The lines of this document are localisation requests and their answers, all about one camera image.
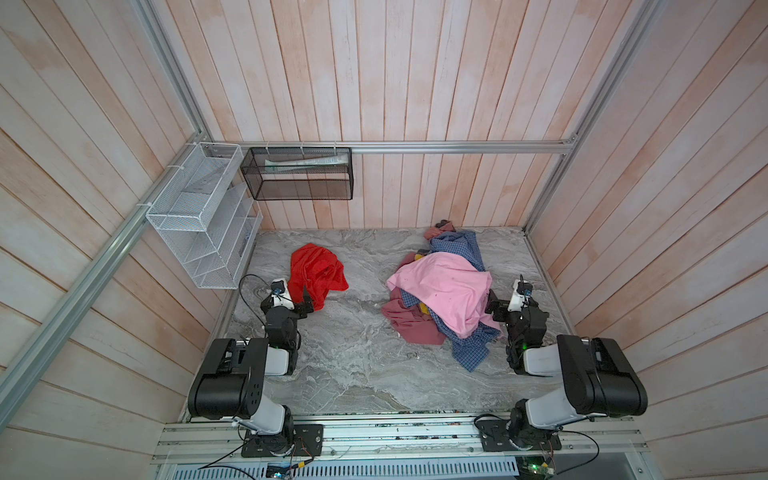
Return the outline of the pink cloth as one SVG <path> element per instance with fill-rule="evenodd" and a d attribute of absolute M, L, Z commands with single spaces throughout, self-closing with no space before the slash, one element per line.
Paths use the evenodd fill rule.
<path fill-rule="evenodd" d="M 386 284 L 424 303 L 459 338 L 470 337 L 480 325 L 499 329 L 485 312 L 491 274 L 460 255 L 431 253 L 399 268 Z"/>

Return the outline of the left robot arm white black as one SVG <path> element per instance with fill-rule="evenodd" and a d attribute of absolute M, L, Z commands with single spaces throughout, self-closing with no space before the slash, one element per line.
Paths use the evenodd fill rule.
<path fill-rule="evenodd" d="M 264 393 L 267 377 L 291 375 L 301 348 L 298 321 L 314 311 L 309 292 L 299 302 L 275 290 L 261 304 L 264 336 L 212 341 L 192 383 L 187 410 L 191 417 L 229 419 L 245 430 L 245 443 L 273 456 L 293 450 L 296 433 L 290 408 Z"/>

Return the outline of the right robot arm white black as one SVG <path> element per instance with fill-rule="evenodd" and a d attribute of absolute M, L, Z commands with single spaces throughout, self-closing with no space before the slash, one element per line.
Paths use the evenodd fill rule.
<path fill-rule="evenodd" d="M 580 421 L 646 412 L 646 389 L 615 340 L 560 334 L 545 345 L 549 314 L 527 289 L 507 301 L 491 291 L 485 312 L 507 327 L 507 362 L 515 373 L 561 379 L 557 389 L 516 403 L 505 427 L 511 447 L 544 446 Z"/>

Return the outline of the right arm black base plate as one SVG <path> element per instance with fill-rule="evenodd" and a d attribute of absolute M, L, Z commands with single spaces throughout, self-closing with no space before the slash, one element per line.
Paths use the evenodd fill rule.
<path fill-rule="evenodd" d="M 536 432 L 532 437 L 513 439 L 508 430 L 508 420 L 495 416 L 481 416 L 473 421 L 484 452 L 512 451 L 559 451 L 562 442 L 555 432 Z"/>

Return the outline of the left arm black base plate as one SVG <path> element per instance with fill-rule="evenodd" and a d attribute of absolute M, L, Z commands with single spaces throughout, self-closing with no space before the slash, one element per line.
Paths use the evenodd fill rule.
<path fill-rule="evenodd" d="M 294 456 L 318 457 L 322 455 L 324 426 L 299 424 L 275 435 L 247 432 L 241 449 L 243 458 L 287 458 Z"/>

